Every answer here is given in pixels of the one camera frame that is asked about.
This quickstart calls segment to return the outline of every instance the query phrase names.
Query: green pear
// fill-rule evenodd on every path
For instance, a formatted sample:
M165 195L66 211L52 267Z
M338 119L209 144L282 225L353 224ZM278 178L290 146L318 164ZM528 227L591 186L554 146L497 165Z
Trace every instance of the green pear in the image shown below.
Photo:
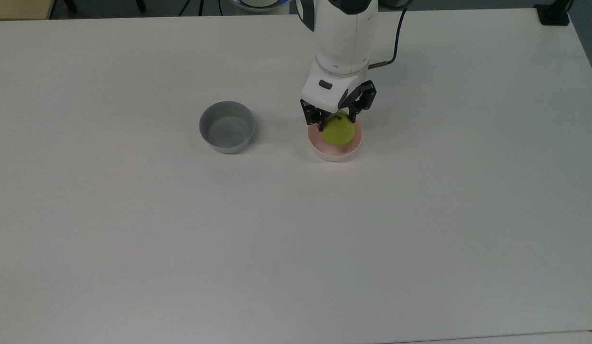
M351 123L346 112L339 110L325 119L320 135L327 143L342 146L355 136L355 124Z

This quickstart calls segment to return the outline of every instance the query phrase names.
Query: black object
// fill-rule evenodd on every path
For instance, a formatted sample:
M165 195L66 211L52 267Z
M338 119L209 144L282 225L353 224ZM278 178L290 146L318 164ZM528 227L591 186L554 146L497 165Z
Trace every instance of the black object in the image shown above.
M71 11L72 13L77 13L77 5L75 5L75 2L73 0L65 0L65 4L68 7L69 11Z
M147 9L147 6L145 6L144 0L137 0L137 7L139 8L139 11L141 11L141 12L143 12Z
M549 26L567 26L570 18L567 15L566 7L571 7L573 0L555 0L550 5L535 5L534 9L538 11L538 18L542 25Z
M370 6L370 0L330 0L330 4L343 11L344 14L353 15L366 11Z
M396 56L398 55L398 41L400 40L400 29L402 28L402 22L404 20L404 15L407 13L407 9L409 9L409 4L411 2L412 2L412 0L407 2L406 7L404 7L404 9L402 10L402 14L400 15L400 21L398 22L398 28L396 30L396 42L394 43L394 56L389 61L373 63L368 66L368 69L383 67L384 65L389 65L391 63L394 63L394 61L396 60Z
M374 83L368 80L359 85L349 96L345 96L344 100L340 102L339 108L349 108L349 120L351 123L355 123L356 116L362 110L370 109L376 95L377 89L374 87ZM306 124L309 126L318 124L317 128L319 131L323 131L324 120L332 114L305 102L303 99L300 99L300 105L302 105L302 110L304 111Z
M332 84L325 80L319 80L319 85L325 89L332 89Z
M139 11L145 11L147 9L147 6L145 6L145 0L136 0L136 2ZM75 1L65 0L65 4L68 7L68 10L71 11L71 13L77 13L77 5L75 5Z
M302 16L298 11L298 17L304 25L311 31L315 31L315 3L313 0L301 0Z

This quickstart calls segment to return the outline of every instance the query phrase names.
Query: black cable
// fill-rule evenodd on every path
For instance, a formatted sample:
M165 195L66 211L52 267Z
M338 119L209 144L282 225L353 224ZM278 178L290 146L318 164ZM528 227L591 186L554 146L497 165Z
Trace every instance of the black cable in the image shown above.
M400 39L400 29L402 27L402 21L404 20L404 15L407 13L407 9L409 9L409 8L404 7L404 9L402 10L402 15L400 15L400 21L398 22L398 29L396 30L396 43L394 45L394 56L389 61L383 61L383 62L371 64L368 66L368 69L383 67L384 65L389 65L391 63L394 63L394 61L396 60L396 56L398 54L398 40Z
M177 15L177 17L180 17L183 14L183 11L185 11L185 8L187 7L187 5L189 5L189 0L187 0L185 2L185 5L183 6L182 10L180 11L179 15Z
M202 8L205 6L205 0L200 0L200 6L198 6L198 17L202 15Z

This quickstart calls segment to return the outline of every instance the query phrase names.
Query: white table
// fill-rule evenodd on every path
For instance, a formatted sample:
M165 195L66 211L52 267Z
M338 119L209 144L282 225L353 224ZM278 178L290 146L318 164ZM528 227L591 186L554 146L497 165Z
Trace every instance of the white table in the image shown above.
M374 59L397 13L381 13ZM592 329L592 70L534 9L408 13L348 163L296 16L0 22L0 343ZM236 100L222 155L200 113Z

